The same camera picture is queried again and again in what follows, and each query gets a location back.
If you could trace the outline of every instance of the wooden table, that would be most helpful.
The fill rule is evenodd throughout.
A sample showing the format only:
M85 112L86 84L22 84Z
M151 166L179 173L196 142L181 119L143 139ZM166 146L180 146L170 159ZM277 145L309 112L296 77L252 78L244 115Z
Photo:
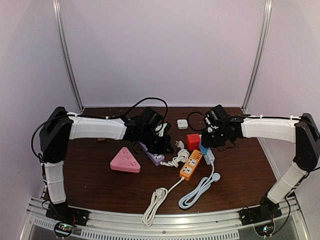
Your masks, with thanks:
M114 116L127 108L87 108L86 115ZM154 107L163 114L164 108ZM179 130L178 119L185 119L188 113L205 113L207 107L170 107L166 121L172 124L169 134L172 145L186 135L194 133L190 128ZM136 108L130 116L138 115L143 108ZM241 114L240 108L227 108L231 115ZM201 116L192 117L195 128L204 126ZM110 162L122 147L131 149L130 142L106 139L75 139L69 141L64 162L64 185L70 206L120 213L143 214L147 209L153 191L160 187L169 189L179 178L179 168L155 166L143 154L134 157L141 165L140 173L113 171ZM221 174L219 182L213 183L198 202L188 210L178 207L178 201L192 191L199 181L209 176L211 166L203 160L190 181L183 181L168 195L159 208L159 214L179 214L229 210L259 204L262 196L276 182L273 171L257 139L238 139L236 147L223 152L213 149L215 171ZM166 155L170 161L175 154Z

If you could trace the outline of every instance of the white wall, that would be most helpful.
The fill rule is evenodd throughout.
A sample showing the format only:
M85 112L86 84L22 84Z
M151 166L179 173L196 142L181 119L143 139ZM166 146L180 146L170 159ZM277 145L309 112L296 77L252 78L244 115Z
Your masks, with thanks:
M31 135L56 106L77 107L52 1L2 0L0 5L0 239L14 240L31 196L43 189Z
M262 64L248 110L272 116L311 113L320 128L320 1L273 1ZM267 140L281 174L295 146ZM296 190L312 239L320 236L320 171Z
M64 0L61 12L85 106L241 106L264 0Z

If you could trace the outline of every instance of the white power cord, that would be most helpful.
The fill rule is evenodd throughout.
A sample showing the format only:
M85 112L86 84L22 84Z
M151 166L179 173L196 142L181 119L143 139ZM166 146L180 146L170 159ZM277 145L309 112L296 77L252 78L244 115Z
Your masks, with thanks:
M174 189L176 186L178 186L178 184L180 184L183 180L185 180L184 177L182 177L169 190L164 187L160 187L153 192L152 197L151 197L151 201L150 201L150 205L147 208L147 210L144 212L144 214L141 218L141 223L143 225L150 227L153 224L157 210L160 207L160 205L166 200L168 193L170 193L171 190Z
M219 173L215 173L215 165L213 161L211 162L212 165L212 172L209 177L205 176L202 178L202 180L199 182L198 186L191 192L189 192L187 195L183 196L179 200L179 207L182 209L188 209L191 208L201 197L201 195L207 191L211 183L217 182L220 180L221 176Z
M182 141L176 141L175 145L180 148L180 151L178 152L177 156L175 156L174 158L172 158L172 161L168 161L168 162L160 162L161 165L163 166L168 166L168 167L179 167L179 162L185 163L189 156L190 153L188 152L187 149L185 149L185 145Z

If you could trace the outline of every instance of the power strip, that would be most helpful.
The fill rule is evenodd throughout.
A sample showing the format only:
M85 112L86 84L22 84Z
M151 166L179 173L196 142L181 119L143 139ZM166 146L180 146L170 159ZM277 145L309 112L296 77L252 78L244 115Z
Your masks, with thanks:
M202 159L202 154L199 150L193 150L188 161L181 168L179 176L180 178L184 177L185 180L189 181L191 176L194 174L197 166L199 165Z

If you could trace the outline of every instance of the black mounting bracket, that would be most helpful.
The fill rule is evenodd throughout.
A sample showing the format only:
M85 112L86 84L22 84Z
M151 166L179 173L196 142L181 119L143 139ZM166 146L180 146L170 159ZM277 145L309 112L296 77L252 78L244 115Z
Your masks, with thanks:
M271 215L261 214L262 210L263 209L260 205L250 208L244 208L241 211L239 211L242 226L269 221L271 219ZM282 216L280 208L273 209L272 214L273 218L278 218Z
M45 213L45 216L50 219L54 219L57 221L65 222L69 225L79 225L79 226L86 226L88 221L89 212L87 210L74 208L74 207L67 207L68 217L65 219L61 218L61 216L56 212L56 210L51 207L49 204L48 210Z

